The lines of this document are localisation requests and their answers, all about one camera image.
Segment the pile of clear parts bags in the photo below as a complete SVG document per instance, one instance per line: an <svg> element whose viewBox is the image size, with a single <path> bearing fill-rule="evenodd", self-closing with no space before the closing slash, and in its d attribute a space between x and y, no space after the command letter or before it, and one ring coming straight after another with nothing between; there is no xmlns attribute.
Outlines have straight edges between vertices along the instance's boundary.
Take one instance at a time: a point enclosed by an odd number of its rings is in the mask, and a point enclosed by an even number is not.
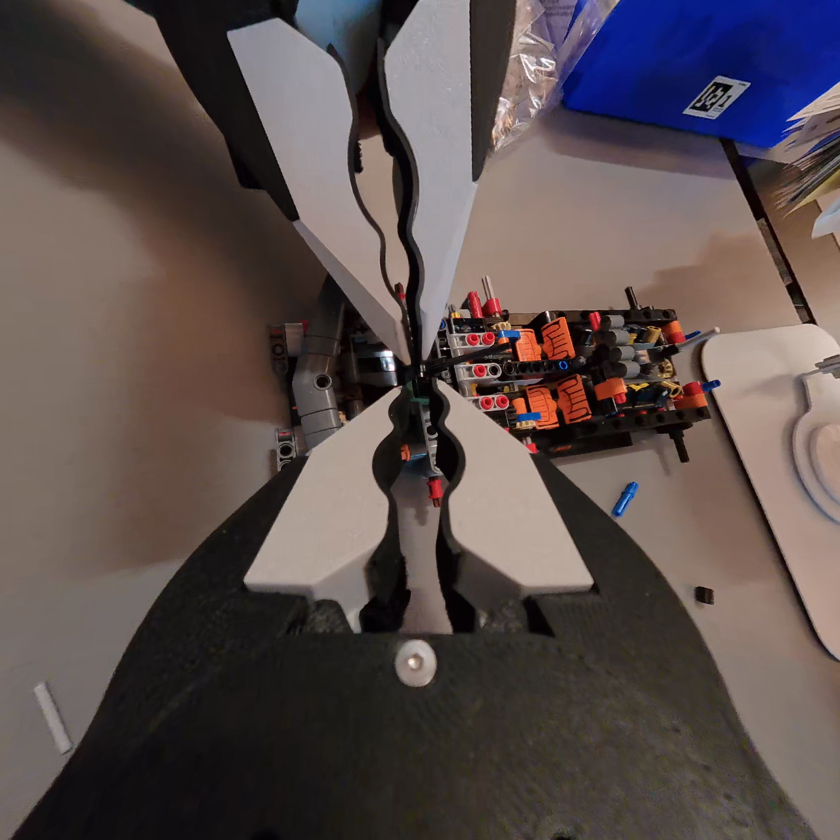
<svg viewBox="0 0 840 840"><path fill-rule="evenodd" d="M617 1L517 1L491 142L499 152L561 102L571 73Z"/></svg>

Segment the blue parts bin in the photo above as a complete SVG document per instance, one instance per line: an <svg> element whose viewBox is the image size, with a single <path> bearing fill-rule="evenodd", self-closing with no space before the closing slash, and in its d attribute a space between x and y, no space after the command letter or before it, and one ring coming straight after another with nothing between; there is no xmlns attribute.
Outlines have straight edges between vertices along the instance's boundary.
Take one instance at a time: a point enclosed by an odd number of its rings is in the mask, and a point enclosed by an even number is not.
<svg viewBox="0 0 840 840"><path fill-rule="evenodd" d="M838 83L838 61L838 1L622 1L562 102L769 149Z"/></svg>

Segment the lego instruction booklet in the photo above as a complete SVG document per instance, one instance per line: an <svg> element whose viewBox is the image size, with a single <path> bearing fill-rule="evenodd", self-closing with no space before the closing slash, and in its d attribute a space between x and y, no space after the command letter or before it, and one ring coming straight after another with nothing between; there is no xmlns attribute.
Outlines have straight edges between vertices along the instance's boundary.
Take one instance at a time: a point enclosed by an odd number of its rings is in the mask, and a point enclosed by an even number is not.
<svg viewBox="0 0 840 840"><path fill-rule="evenodd" d="M786 213L838 188L839 84L789 118L784 151L791 160L775 194Z"/></svg>

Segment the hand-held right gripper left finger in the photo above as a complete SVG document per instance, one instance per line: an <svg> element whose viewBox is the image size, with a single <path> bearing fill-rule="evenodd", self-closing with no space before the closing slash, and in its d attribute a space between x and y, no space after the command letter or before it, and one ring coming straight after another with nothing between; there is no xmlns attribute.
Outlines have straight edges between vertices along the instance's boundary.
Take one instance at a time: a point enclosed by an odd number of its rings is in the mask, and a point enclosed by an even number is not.
<svg viewBox="0 0 840 840"><path fill-rule="evenodd" d="M250 591L336 602L355 632L401 628L411 593L392 489L410 419L410 392L395 387L297 460Z"/></svg>

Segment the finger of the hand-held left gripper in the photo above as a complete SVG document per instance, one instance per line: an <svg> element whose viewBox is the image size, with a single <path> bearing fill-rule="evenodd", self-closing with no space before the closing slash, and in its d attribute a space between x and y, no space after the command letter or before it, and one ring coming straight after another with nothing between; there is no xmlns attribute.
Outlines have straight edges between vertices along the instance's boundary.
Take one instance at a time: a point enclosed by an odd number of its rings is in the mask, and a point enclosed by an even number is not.
<svg viewBox="0 0 840 840"><path fill-rule="evenodd" d="M403 170L401 236L417 364L445 315L476 195L469 46L469 2L421 1L392 42L378 47L385 118Z"/></svg>
<svg viewBox="0 0 840 840"><path fill-rule="evenodd" d="M341 57L276 17L227 39L297 210L295 229L374 334L411 364L385 238L355 181L358 115Z"/></svg>

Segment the small white tube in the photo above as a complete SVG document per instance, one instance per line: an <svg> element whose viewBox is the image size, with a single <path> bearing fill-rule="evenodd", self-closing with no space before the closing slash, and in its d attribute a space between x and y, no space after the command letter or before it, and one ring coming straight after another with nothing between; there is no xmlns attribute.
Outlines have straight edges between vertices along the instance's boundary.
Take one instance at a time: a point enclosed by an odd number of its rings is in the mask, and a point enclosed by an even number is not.
<svg viewBox="0 0 840 840"><path fill-rule="evenodd" d="M67 755L74 747L67 726L56 701L45 681L40 681L33 688L38 708L45 720L49 734L59 755Z"/></svg>

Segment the partly built lego car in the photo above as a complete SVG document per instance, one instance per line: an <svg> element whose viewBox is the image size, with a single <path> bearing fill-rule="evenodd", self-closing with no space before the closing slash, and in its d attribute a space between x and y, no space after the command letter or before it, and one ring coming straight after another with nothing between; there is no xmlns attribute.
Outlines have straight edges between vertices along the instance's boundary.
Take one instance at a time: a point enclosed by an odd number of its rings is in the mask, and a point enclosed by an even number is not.
<svg viewBox="0 0 840 840"><path fill-rule="evenodd" d="M719 333L684 334L671 309L644 308L631 287L629 308L517 314L504 309L490 279L460 307L448 306L429 358L511 344L513 361L500 381L465 399L533 454L551 458L634 444L639 431L667 435L679 461L689 462L685 432L710 417L707 395L720 382L680 383L675 357ZM288 405L276 429L274 470L288 466L357 417L399 383L406 366L388 350L328 278L318 300L316 330L308 322L267 328L269 357ZM402 460L418 465L436 507L444 495L436 464L438 432L430 395L406 384L411 419Z"/></svg>

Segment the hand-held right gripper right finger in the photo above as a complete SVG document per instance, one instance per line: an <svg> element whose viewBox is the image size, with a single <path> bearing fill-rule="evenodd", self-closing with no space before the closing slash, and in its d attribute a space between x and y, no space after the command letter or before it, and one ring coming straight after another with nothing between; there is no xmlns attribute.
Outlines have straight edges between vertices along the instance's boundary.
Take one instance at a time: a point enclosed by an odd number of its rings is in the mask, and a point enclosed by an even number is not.
<svg viewBox="0 0 840 840"><path fill-rule="evenodd" d="M590 592L592 573L553 499L562 475L451 386L434 382L437 467L445 477L437 576L455 634L544 595Z"/></svg>

